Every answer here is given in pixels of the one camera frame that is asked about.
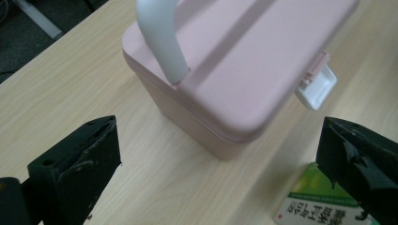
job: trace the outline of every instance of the box lid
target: box lid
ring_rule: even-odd
[[[176,38],[190,71],[170,84],[137,23],[123,37],[131,68],[220,137],[258,137],[358,0],[180,1]]]

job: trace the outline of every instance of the pink box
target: pink box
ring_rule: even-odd
[[[171,84],[138,24],[127,63],[161,111],[221,159],[257,139],[358,0],[180,1],[176,38],[189,72]]]

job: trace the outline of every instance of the cable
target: cable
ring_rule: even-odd
[[[0,3],[0,6],[3,5],[3,4],[5,4],[5,3],[6,3],[6,12],[4,13],[3,18],[0,19],[0,22],[2,22],[2,21],[6,18],[6,16],[8,15],[8,7],[9,7],[9,5],[8,5],[8,0],[3,0],[3,1]]]

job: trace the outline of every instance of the light wood surface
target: light wood surface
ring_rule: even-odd
[[[117,118],[119,167],[85,224],[273,224],[325,115],[398,142],[398,1],[362,0],[330,43],[339,82],[318,112],[292,94],[264,135],[223,162],[161,114],[129,69],[121,38],[135,1],[112,0],[0,85],[0,177],[84,122]]]

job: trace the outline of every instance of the wooden table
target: wooden table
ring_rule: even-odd
[[[362,0],[330,43],[339,82],[318,112],[294,95],[239,158],[219,161],[161,114],[129,69],[121,38],[133,0],[112,0],[0,86],[0,176],[86,121],[115,114],[123,165],[86,224],[272,224],[326,115],[398,141],[398,1]]]

